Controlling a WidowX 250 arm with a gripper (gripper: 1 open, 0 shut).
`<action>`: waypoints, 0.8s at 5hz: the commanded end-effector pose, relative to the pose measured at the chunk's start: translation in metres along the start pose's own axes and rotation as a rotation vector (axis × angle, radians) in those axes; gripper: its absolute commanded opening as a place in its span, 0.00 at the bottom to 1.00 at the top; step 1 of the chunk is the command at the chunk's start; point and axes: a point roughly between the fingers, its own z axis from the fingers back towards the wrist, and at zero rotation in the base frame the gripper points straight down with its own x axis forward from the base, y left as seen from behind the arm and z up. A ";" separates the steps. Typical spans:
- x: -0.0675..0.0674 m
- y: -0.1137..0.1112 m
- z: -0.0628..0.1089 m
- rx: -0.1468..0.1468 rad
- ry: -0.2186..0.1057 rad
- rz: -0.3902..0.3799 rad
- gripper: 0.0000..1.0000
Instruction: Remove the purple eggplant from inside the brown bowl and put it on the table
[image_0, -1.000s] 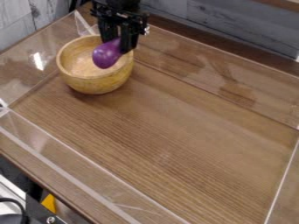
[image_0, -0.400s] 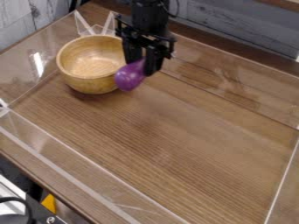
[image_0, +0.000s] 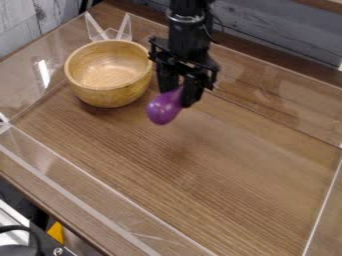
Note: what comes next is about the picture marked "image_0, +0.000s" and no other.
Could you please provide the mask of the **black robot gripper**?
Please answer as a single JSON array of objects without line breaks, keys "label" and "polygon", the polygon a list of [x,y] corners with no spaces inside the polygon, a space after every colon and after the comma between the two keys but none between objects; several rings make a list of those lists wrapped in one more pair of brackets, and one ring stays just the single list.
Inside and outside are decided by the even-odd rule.
[{"label": "black robot gripper", "polygon": [[166,93],[179,87],[185,76],[181,105],[189,108],[197,103],[205,88],[213,89],[221,71],[219,64],[209,54],[213,39],[211,12],[201,16],[170,13],[169,37],[153,36],[150,59],[157,64],[159,91]]}]

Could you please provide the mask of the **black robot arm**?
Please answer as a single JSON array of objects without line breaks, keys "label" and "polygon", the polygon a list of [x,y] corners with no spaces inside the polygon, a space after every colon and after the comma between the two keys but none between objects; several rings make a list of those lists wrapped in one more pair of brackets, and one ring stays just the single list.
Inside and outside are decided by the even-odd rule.
[{"label": "black robot arm", "polygon": [[181,106],[197,103],[213,90],[221,66],[210,56],[215,0],[170,0],[169,37],[149,39],[150,60],[157,64],[159,91],[181,88]]}]

